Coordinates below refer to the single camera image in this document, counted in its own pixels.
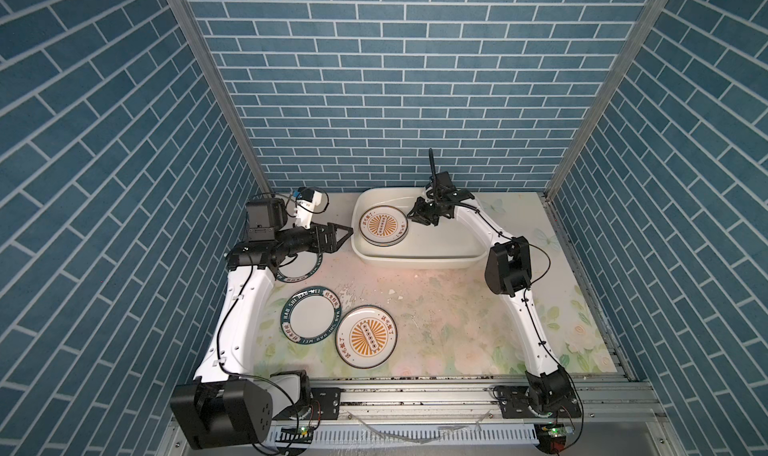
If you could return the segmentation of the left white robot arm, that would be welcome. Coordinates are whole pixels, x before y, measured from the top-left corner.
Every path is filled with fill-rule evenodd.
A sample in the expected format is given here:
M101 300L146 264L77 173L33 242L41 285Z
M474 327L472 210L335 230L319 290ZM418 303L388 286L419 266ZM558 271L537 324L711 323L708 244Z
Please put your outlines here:
M255 227L229 252L227 289L211 343L192 381L176 386L170 398L192 449L257 447L275 417L300 420L309 406L306 373L258 376L250 345L283 261L301 253L335 253L352 233L334 223Z

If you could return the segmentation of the orange sunburst plate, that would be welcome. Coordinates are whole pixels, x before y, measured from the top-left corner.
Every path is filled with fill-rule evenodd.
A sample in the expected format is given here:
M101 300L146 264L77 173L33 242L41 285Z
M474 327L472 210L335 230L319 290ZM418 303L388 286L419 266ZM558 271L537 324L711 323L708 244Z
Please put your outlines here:
M408 219L399 209L380 205L366 211L360 218L359 230L377 235L408 233Z
M368 244L376 247L392 247L400 244L407 236L406 232L392 233L390 235L377 235L373 233L363 232L363 240Z
M364 305L345 315L336 331L336 350L340 358L355 369L373 369L394 353L398 341L397 325L384 309Z

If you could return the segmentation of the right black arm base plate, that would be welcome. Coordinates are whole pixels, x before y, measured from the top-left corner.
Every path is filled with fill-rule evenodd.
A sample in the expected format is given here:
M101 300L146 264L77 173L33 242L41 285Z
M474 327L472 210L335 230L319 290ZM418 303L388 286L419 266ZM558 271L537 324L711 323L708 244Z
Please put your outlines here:
M500 385L493 386L490 394L504 419L576 418L583 415L583 405L574 393L557 401L544 401L530 387Z

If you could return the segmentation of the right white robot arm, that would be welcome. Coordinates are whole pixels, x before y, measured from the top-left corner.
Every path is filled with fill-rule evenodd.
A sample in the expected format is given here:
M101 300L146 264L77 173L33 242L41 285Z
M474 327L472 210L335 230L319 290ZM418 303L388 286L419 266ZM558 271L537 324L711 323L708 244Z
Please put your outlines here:
M522 236L503 230L476 202L467 189L450 183L445 173L430 178L407 218L425 226L438 226L443 219L459 222L488 247L484 280L489 290L500 296L515 320L514 329L522 343L528 399L531 411L541 416L576 406L583 414L583 403L573 378L555 357L533 301L531 245Z

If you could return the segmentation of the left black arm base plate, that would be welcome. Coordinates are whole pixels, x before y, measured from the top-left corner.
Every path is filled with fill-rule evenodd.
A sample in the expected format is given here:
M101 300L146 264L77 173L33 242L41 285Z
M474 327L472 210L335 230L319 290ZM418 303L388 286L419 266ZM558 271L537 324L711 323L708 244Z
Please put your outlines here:
M270 387L268 393L272 396L275 409L272 418L278 421L296 419L299 415L302 419L308 418L313 413L313 419L337 420L341 404L342 390L338 387L312 387L299 392L298 400L291 404L279 390Z

